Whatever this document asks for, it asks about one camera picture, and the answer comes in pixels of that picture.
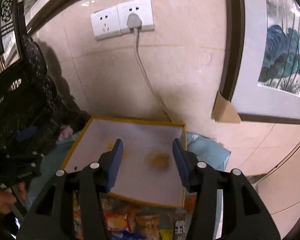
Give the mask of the person's left hand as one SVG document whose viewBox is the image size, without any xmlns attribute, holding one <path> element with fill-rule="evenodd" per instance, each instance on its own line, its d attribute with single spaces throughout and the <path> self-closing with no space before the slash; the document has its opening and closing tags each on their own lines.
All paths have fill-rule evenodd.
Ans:
<svg viewBox="0 0 300 240">
<path fill-rule="evenodd" d="M 27 201 L 27 191 L 25 189 L 25 183 L 16 184 L 18 189 L 18 193 L 20 195 L 21 200 Z M 6 190 L 0 190 L 0 214 L 6 215 L 11 212 L 9 204 L 16 203 L 17 199 L 12 193 L 9 193 Z"/>
</svg>

